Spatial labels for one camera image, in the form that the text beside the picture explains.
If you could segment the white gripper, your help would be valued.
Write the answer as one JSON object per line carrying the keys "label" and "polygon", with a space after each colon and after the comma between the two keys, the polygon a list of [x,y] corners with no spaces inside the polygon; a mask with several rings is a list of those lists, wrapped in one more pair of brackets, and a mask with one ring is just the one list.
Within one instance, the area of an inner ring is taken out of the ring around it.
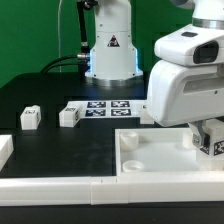
{"label": "white gripper", "polygon": [[190,122],[192,143],[203,148],[205,120],[224,116],[224,30],[187,25],[157,40],[154,52],[149,115],[162,126]]}

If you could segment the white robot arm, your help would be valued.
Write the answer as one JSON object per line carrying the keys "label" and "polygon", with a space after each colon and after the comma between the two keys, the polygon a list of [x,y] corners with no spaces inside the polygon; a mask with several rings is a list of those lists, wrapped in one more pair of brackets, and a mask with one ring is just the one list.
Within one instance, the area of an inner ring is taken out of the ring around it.
{"label": "white robot arm", "polygon": [[[155,42],[160,60],[151,70],[147,110],[162,126],[187,123],[193,144],[208,147],[206,121],[224,116],[224,0],[171,0],[193,11],[192,22]],[[89,0],[95,8],[96,42],[86,78],[123,85],[140,76],[131,37],[129,0]]]}

